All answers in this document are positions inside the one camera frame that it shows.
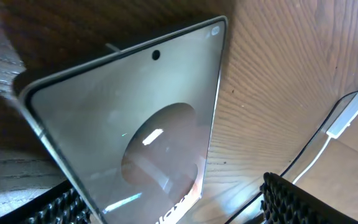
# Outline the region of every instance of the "dark wood surface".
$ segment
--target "dark wood surface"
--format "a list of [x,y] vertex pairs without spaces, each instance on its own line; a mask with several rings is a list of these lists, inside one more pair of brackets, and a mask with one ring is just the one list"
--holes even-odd
[[203,198],[182,223],[227,220],[358,89],[356,0],[0,0],[0,215],[64,179],[13,107],[16,76],[205,13],[227,15],[228,45]]

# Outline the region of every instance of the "phone frame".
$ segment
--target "phone frame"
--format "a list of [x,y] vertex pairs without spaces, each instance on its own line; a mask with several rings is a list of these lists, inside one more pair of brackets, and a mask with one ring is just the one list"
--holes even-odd
[[82,197],[82,199],[85,201],[89,209],[95,214],[95,217],[101,222],[101,223],[107,223],[106,220],[103,217],[103,213],[99,210],[99,208],[96,206],[93,199],[90,197],[88,192],[86,191],[85,187],[83,186],[81,180],[76,176],[75,172],[72,170],[71,166],[69,165],[66,158],[61,153],[60,149],[57,147],[57,145],[54,143],[53,139],[48,134],[47,130],[44,128],[41,119],[37,116],[37,113],[33,110],[31,105],[31,99],[32,96],[39,90],[56,84],[58,82],[62,82],[64,80],[67,80],[71,77],[74,77],[76,75],[81,75],[82,73],[85,73],[87,71],[90,71],[92,69],[95,69],[97,67],[103,66],[107,63],[111,63],[115,60],[122,59],[126,56],[135,54],[141,50],[147,49],[149,47],[153,47],[157,44],[161,44],[163,42],[166,42],[168,40],[174,39],[176,37],[179,37],[181,35],[193,32],[195,30],[204,28],[206,26],[209,26],[211,24],[217,23],[217,22],[224,22],[224,39],[223,39],[223,47],[221,49],[221,58],[219,62],[219,74],[218,74],[218,84],[216,87],[216,96],[214,101],[214,109],[213,109],[213,118],[211,121],[211,130],[209,134],[209,143],[208,143],[208,149],[207,149],[207,155],[209,150],[209,145],[211,144],[211,136],[212,136],[212,130],[213,130],[213,122],[215,117],[215,110],[216,110],[216,103],[218,99],[218,92],[219,92],[219,85],[221,81],[221,63],[223,58],[223,50],[225,48],[226,44],[226,31],[227,31],[227,17],[226,16],[217,16],[212,19],[208,19],[204,22],[200,22],[197,24],[194,24],[192,26],[188,26],[183,29],[179,29],[175,32],[171,32],[165,35],[162,35],[160,37],[147,40],[141,44],[136,44],[132,47],[128,47],[124,50],[120,50],[114,53],[111,53],[109,55],[96,58],[94,60],[91,60],[86,63],[82,63],[81,65],[77,65],[65,70],[62,70],[61,72],[53,73],[47,77],[41,78],[39,80],[36,80],[29,85],[27,85],[19,94],[19,104],[17,105],[19,111],[22,113],[24,118],[27,120],[27,122],[30,124],[31,128],[34,130],[38,138],[42,141],[44,146],[47,148],[50,155],[53,157],[53,159],[56,161],[56,163],[59,165],[63,173],[66,175],[67,179],[71,182],[71,184],[74,186],[74,188],[78,191],[79,195]]

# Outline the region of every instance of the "black cable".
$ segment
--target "black cable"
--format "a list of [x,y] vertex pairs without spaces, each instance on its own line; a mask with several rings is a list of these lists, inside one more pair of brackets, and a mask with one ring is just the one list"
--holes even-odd
[[[302,156],[303,152],[305,151],[305,149],[307,148],[307,146],[309,145],[309,143],[311,142],[311,140],[314,139],[314,137],[321,131],[321,129],[323,128],[323,126],[327,123],[328,119],[331,117],[331,115],[334,113],[335,109],[338,107],[338,105],[341,103],[341,101],[343,99],[345,99],[346,97],[356,94],[358,93],[357,91],[353,91],[351,93],[348,93],[344,96],[342,96],[333,106],[333,108],[331,109],[331,111],[328,113],[326,119],[324,119],[323,123],[320,125],[320,127],[317,129],[317,131],[312,135],[312,137],[309,139],[309,141],[306,143],[306,145],[303,147],[303,149],[298,153],[298,155],[295,157],[295,159],[291,162],[291,164],[285,169],[285,171],[280,175],[280,177],[283,177],[290,169],[291,167],[294,165],[294,163]],[[232,217],[230,217],[225,224],[229,224],[230,222],[232,222],[238,215],[240,215],[240,213],[242,211],[244,211],[244,209],[246,209],[250,204],[252,204],[255,200],[257,200],[258,197],[260,197],[262,195],[261,192],[259,192],[252,200],[250,200],[248,203],[246,203],[242,208],[240,208],[234,215],[232,215]]]

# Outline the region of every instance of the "phone screen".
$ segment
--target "phone screen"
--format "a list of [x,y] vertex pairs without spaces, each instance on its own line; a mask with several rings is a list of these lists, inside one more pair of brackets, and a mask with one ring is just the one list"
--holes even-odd
[[207,24],[31,96],[102,220],[176,222],[201,197],[225,30]]

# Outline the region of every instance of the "small round icon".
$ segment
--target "small round icon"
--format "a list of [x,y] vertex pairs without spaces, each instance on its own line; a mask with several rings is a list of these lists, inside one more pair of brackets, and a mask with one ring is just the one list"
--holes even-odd
[[219,33],[219,26],[213,27],[211,31],[212,35],[216,35]]

